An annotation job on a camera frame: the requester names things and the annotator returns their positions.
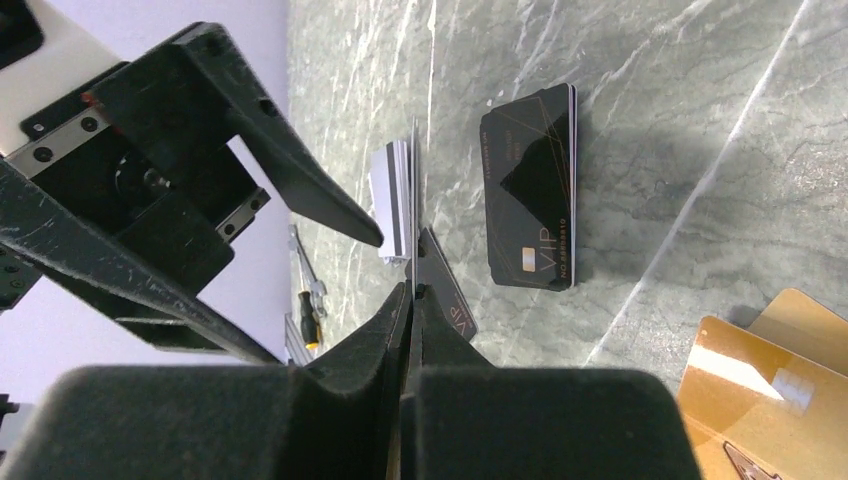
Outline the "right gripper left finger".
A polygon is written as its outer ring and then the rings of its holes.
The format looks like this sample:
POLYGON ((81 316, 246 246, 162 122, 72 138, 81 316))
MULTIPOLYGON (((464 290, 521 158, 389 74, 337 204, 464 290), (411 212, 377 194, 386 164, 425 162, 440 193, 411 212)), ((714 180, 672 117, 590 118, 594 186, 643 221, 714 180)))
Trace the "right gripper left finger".
POLYGON ((400 283, 295 365, 91 366, 49 390, 5 479, 383 479, 412 305, 400 283))

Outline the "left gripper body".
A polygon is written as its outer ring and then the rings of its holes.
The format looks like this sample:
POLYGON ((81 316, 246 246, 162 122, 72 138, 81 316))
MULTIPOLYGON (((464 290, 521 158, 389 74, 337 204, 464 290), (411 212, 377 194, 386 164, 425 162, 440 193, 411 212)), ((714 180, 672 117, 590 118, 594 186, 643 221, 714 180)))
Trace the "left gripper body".
POLYGON ((227 145, 169 165, 149 161, 125 137, 88 111, 87 82, 20 122, 40 140, 68 131, 69 150, 38 146, 27 162, 35 183, 71 213, 112 235, 142 260, 193 293, 230 263, 231 242, 268 203, 227 145))

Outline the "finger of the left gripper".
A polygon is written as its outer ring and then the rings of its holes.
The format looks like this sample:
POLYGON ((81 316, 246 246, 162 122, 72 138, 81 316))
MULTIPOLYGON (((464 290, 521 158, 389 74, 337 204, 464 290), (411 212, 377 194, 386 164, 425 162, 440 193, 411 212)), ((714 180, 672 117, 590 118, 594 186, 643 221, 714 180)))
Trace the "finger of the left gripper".
POLYGON ((223 99, 226 125, 291 212, 359 242, 382 245, 375 220, 322 169, 223 25, 196 22, 174 44, 223 99))
POLYGON ((1 243, 26 260, 183 320, 243 360, 279 361, 237 325, 80 221, 6 162, 1 163, 1 198, 11 202, 1 208, 1 243))

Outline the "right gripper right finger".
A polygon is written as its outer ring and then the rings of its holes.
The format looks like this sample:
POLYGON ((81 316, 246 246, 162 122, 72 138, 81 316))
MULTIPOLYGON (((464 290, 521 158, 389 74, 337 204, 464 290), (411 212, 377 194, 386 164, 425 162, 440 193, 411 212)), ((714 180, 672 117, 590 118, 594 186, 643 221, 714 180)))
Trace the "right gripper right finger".
POLYGON ((697 479, 677 404, 644 371, 498 368, 413 293, 404 479, 697 479))

